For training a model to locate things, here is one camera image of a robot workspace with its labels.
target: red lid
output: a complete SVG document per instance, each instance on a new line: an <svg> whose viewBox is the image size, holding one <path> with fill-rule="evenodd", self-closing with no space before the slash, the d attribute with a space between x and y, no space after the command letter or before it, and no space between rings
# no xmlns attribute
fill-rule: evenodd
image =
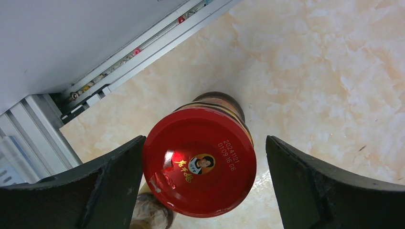
<svg viewBox="0 0 405 229"><path fill-rule="evenodd" d="M176 111L146 139L142 166L152 193L192 217L214 217L238 206L256 176L253 145L232 118L210 108Z"/></svg>

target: jar lid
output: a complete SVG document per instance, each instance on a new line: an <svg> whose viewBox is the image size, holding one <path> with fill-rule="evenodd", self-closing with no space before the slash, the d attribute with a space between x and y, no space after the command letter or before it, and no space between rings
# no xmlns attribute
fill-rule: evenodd
<svg viewBox="0 0 405 229"><path fill-rule="evenodd" d="M152 193L191 217L214 217L238 206L256 177L256 155L243 128L220 111L187 108L158 122L143 148Z"/></svg>

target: lid logo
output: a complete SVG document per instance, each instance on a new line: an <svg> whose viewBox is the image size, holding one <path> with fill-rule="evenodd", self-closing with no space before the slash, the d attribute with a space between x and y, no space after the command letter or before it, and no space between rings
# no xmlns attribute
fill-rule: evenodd
<svg viewBox="0 0 405 229"><path fill-rule="evenodd" d="M210 154L199 154L189 162L189 170L193 174L203 175L211 171L215 166L215 158Z"/></svg>

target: beige marble countertop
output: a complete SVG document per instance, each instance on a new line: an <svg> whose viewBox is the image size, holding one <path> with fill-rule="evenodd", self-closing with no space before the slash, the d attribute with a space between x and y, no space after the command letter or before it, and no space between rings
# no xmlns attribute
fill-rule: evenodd
<svg viewBox="0 0 405 229"><path fill-rule="evenodd" d="M246 200L173 228L280 229L267 135L363 176L405 184L405 1L245 0L61 131L83 161L207 91L242 105L257 176Z"/></svg>

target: marble surface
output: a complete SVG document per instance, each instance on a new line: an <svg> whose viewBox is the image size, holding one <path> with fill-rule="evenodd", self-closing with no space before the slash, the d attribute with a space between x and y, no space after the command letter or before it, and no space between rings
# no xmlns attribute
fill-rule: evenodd
<svg viewBox="0 0 405 229"><path fill-rule="evenodd" d="M267 135L363 176L405 184L405 1L245 0L62 128L83 161L217 90L242 105L257 176L246 200L173 228L282 228Z"/></svg>

